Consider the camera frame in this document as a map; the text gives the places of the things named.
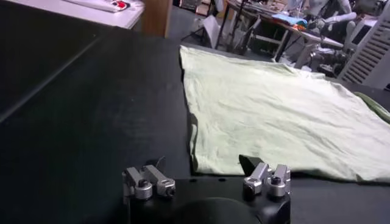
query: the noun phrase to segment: black table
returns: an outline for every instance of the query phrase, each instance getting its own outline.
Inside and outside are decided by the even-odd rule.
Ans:
[[[111,29],[7,1],[0,21],[0,121]]]
[[[63,19],[50,15],[37,20],[36,9],[0,3],[1,12],[4,7],[10,16],[0,24],[3,30],[18,23],[20,10],[32,27],[43,30]],[[65,26],[80,26],[73,33],[76,37],[95,25],[66,19],[61,29]],[[165,156],[167,176],[191,176],[179,43],[120,28],[101,29],[101,38],[86,41],[93,45],[84,51],[80,47],[75,60],[62,66],[68,58],[58,59],[61,69],[48,69],[46,74],[58,71],[57,75],[36,94],[31,91],[38,84],[26,84],[19,96],[31,97],[0,123],[0,223],[124,223],[121,171],[125,167],[140,167]],[[43,32],[47,37],[42,38],[59,41],[56,33]],[[17,45],[19,38],[8,40],[14,46],[10,54],[32,54]],[[43,43],[35,44],[39,49]],[[36,61],[43,68],[62,51],[37,54]],[[43,72],[28,69],[34,64],[21,64],[24,70],[15,72],[20,80],[42,77]],[[11,66],[0,66],[0,74],[8,73],[7,68]],[[386,92],[347,87],[390,108]],[[387,186],[305,176],[292,180],[292,191],[293,223],[388,223],[390,218]]]

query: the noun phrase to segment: table leg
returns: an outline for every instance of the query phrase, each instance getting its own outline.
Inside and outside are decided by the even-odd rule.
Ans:
[[[230,26],[229,26],[229,32],[227,33],[229,37],[232,35],[233,25],[236,22],[236,17],[237,17],[237,11],[234,10],[233,11],[233,18],[232,18],[232,20],[230,22]]]
[[[256,20],[255,19],[252,19],[249,23],[249,27],[253,26],[255,24]],[[250,40],[250,36],[251,34],[254,32],[254,29],[250,29],[248,30],[245,34],[244,34],[244,37],[243,37],[243,41],[240,45],[240,49],[238,51],[238,54],[239,55],[244,55],[247,48],[248,48],[248,42]]]
[[[292,31],[286,29],[285,34],[283,34],[282,41],[279,44],[278,49],[276,50],[276,54],[275,54],[276,62],[279,62],[280,57],[282,56],[283,51],[285,51],[285,48],[287,46],[288,41],[290,40],[292,33],[293,33]]]
[[[230,44],[226,48],[227,51],[229,51],[229,48],[232,48],[232,46],[233,46],[233,41],[234,41],[234,36],[235,36],[235,33],[236,33],[237,23],[238,23],[239,17],[241,16],[241,12],[243,11],[243,7],[244,7],[244,0],[241,1],[241,5],[239,7],[239,10],[238,10],[238,13],[237,13],[237,16],[236,16],[236,20],[235,20],[234,26],[233,26],[232,39],[230,39]]]
[[[202,29],[202,35],[200,36],[200,43],[201,43],[201,45],[204,45],[203,44],[204,36],[205,36],[205,29]]]
[[[311,51],[315,47],[316,47],[316,44],[314,42],[308,41],[305,44],[303,51],[300,53],[299,58],[294,65],[294,68],[301,69],[305,65],[307,58],[310,56]]]
[[[215,49],[218,49],[219,39],[221,38],[222,31],[224,30],[225,22],[227,19],[227,15],[229,14],[229,10],[230,10],[230,7],[229,7],[229,5],[227,5],[226,10],[225,10],[224,20],[222,21],[221,28],[219,28],[219,34],[218,34],[218,38],[217,38],[217,44],[215,45]]]

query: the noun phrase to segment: light green cloth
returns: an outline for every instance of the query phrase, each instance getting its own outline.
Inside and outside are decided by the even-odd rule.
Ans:
[[[363,93],[355,92],[355,95],[362,98],[372,111],[374,111],[380,118],[390,124],[390,113],[381,105],[379,105],[379,103],[376,103],[374,100]]]
[[[190,145],[197,172],[243,174],[243,154],[273,168],[390,182],[390,125],[342,85],[282,64],[180,53],[198,123]]]

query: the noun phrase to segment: white tabletop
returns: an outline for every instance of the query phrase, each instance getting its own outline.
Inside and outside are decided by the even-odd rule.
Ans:
[[[291,30],[294,33],[297,33],[298,35],[301,35],[304,38],[309,39],[311,41],[314,41],[316,43],[330,44],[330,45],[335,46],[335,47],[343,47],[344,46],[343,44],[341,44],[341,43],[339,43],[339,42],[337,42],[335,40],[332,40],[330,38],[324,37],[323,39],[321,39],[320,37],[314,36],[313,34],[310,34],[310,33],[299,31],[296,28],[293,28],[291,26],[288,26],[288,25],[285,25],[285,24],[281,24],[281,25],[283,27],[285,27],[286,29]]]
[[[131,29],[140,18],[144,4],[140,1],[130,2],[130,8],[121,12],[105,12],[98,9],[92,9],[82,5],[77,5],[63,0],[8,0],[11,2],[28,5],[38,9],[47,10],[63,15],[68,15],[80,19],[102,23],[109,26],[119,26]]]

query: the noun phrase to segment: crumpled towel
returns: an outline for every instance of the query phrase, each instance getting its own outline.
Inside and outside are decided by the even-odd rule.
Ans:
[[[390,182],[390,125],[342,85],[282,64],[181,47],[200,173],[243,174],[238,155],[340,180]]]
[[[283,15],[283,14],[275,14],[275,15],[272,15],[272,17],[274,19],[277,19],[277,20],[279,20],[287,25],[290,25],[290,26],[301,25],[304,28],[307,27],[307,21],[305,19],[294,18],[294,17]]]

